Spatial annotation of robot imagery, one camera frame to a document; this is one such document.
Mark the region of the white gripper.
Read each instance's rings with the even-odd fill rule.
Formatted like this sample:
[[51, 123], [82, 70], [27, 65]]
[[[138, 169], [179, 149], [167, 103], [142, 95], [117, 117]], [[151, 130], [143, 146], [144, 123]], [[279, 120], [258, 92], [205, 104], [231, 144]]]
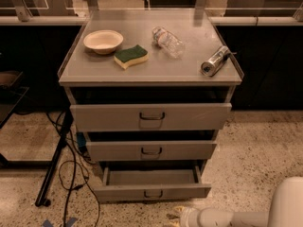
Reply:
[[179, 214], [181, 213], [180, 222], [179, 220], [171, 220], [169, 222], [171, 227], [202, 227], [200, 210], [191, 207], [175, 206], [174, 211]]

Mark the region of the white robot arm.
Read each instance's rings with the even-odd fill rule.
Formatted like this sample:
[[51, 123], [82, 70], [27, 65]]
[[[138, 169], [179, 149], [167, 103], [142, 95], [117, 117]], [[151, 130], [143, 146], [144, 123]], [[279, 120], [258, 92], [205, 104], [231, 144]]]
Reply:
[[303, 227], [303, 178], [291, 177], [276, 188], [268, 212], [232, 212], [215, 208], [175, 208], [169, 227]]

